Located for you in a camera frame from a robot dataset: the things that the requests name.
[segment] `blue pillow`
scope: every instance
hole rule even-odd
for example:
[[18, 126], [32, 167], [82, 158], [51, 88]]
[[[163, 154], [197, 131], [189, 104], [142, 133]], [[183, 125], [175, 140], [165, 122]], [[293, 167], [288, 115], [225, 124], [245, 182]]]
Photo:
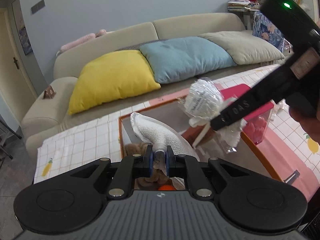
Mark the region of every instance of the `blue pillow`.
[[284, 37], [281, 31], [261, 12], [254, 13], [252, 35], [269, 42], [283, 53]]
[[160, 84], [236, 65], [223, 48], [200, 37], [170, 39], [146, 44], [139, 49], [149, 61], [155, 80]]

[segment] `sofa armrest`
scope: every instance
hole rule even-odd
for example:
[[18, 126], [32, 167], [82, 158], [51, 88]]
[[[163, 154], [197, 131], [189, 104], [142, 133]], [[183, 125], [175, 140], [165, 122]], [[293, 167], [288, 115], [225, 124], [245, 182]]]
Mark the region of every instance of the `sofa armrest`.
[[54, 80], [50, 85], [56, 92], [52, 99], [43, 99], [43, 92], [33, 103], [21, 122], [25, 138], [59, 125], [66, 115], [69, 99], [77, 78], [63, 77]]

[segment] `framed picture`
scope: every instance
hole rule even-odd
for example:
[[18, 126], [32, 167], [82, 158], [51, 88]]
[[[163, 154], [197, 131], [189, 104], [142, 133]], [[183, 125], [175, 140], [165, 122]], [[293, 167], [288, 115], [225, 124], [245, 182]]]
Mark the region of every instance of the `framed picture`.
[[21, 6], [20, 6], [20, 0], [15, 0], [12, 3], [12, 10], [13, 10], [14, 21], [16, 23], [17, 32], [20, 38], [20, 42], [21, 42], [24, 54], [28, 55], [30, 52], [32, 52], [32, 47], [28, 38], [26, 26], [24, 25]]

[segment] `white sticker on device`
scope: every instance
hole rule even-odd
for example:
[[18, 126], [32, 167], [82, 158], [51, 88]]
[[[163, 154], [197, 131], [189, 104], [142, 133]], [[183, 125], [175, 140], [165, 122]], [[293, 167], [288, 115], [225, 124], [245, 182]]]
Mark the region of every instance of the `white sticker on device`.
[[320, 62], [320, 56], [311, 47], [290, 67], [297, 79], [303, 78], [315, 65]]

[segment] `beige pillow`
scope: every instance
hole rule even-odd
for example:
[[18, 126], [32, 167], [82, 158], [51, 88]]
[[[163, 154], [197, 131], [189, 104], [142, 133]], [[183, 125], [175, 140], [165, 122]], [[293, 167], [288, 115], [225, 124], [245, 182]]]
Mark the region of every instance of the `beige pillow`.
[[222, 47], [238, 65], [284, 59], [284, 55], [275, 46], [250, 33], [223, 31], [204, 33], [199, 37]]

